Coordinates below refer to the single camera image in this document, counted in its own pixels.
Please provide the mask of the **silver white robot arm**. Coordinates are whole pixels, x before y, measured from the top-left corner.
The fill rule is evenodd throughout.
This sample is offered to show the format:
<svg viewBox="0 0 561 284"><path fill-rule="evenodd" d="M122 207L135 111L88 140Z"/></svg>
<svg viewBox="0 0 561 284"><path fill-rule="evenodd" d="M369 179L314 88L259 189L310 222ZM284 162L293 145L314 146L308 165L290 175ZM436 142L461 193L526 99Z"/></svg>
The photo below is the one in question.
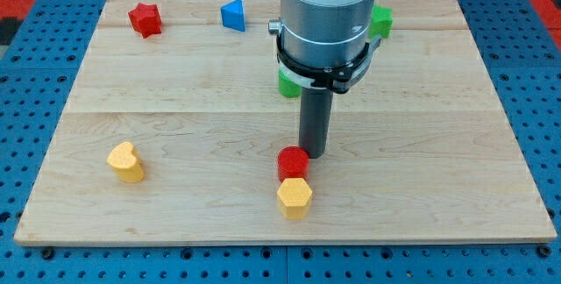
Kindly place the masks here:
<svg viewBox="0 0 561 284"><path fill-rule="evenodd" d="M341 67L365 48L374 0L280 0L268 30L307 67Z"/></svg>

